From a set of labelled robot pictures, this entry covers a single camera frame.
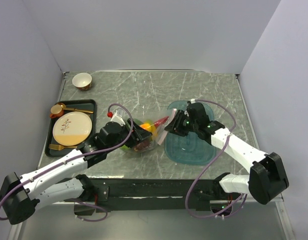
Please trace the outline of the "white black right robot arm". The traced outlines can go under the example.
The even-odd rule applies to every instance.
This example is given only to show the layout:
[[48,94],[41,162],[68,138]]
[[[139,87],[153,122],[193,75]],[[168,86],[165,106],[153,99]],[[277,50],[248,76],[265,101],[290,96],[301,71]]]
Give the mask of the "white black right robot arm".
[[216,147],[238,162],[247,175],[225,173],[213,186],[213,195],[224,199],[231,193],[251,195],[266,205],[289,187],[281,157],[256,149],[231,133],[222,123],[210,120],[202,103],[189,103],[186,110],[177,110],[164,128],[170,134],[185,137],[195,133],[199,139]]

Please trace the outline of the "dark red apple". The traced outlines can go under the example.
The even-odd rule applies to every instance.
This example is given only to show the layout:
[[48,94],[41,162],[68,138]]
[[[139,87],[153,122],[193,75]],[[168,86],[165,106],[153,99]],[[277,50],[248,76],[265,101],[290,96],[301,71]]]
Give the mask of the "dark red apple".
[[139,143],[138,145],[136,145],[133,150],[135,152],[142,152],[142,151],[145,151],[149,146],[150,146],[151,142],[149,140],[145,140],[141,143]]

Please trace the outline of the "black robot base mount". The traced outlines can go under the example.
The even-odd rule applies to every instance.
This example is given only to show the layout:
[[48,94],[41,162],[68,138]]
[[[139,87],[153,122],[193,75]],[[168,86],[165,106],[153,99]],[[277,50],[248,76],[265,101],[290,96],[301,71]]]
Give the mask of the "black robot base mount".
[[190,196],[191,179],[92,178],[85,181],[87,192],[76,197],[107,211],[180,210],[209,211],[211,201],[231,201],[239,193],[226,193],[214,179],[199,180]]

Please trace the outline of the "clear zip top bag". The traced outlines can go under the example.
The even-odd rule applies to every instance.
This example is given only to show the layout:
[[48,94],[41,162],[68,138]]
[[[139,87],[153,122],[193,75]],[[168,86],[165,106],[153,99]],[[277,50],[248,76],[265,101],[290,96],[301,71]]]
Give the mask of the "clear zip top bag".
[[171,108],[134,115],[134,124],[137,124],[141,128],[149,131],[152,133],[152,135],[149,139],[143,141],[133,148],[123,145],[120,149],[124,152],[143,153],[153,150],[157,146],[160,146],[164,142],[168,133],[165,130],[165,127],[173,120],[176,112],[176,108]]

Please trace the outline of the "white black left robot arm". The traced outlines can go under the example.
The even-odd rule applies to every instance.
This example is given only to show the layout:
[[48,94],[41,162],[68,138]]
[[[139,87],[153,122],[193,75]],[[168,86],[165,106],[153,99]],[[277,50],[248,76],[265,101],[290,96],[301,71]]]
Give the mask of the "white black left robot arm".
[[95,198],[98,191],[86,175],[69,176],[100,163],[121,146],[133,148],[151,136],[131,118],[123,124],[110,121],[59,160],[21,176],[7,175],[0,189],[0,221],[16,225],[53,203]]

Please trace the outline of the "red chili pepper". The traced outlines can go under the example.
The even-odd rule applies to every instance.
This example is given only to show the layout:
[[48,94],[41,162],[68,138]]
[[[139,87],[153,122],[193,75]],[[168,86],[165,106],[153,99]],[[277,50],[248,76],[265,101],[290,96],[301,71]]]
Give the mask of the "red chili pepper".
[[169,119],[168,116],[162,117],[162,118],[160,118],[159,120],[155,121],[155,122],[153,123],[153,125],[154,125],[156,128],[158,128],[159,126],[163,125],[168,119]]

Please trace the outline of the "orange green mango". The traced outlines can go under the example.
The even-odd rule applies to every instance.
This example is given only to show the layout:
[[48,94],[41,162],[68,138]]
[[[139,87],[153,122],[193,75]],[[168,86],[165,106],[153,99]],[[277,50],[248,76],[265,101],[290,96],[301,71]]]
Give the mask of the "orange green mango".
[[152,136],[154,138],[156,138],[158,136],[158,131],[157,131],[157,128],[154,126],[154,124],[150,124],[148,122],[145,122],[145,123],[142,123],[140,125],[140,127],[150,133],[152,133]]

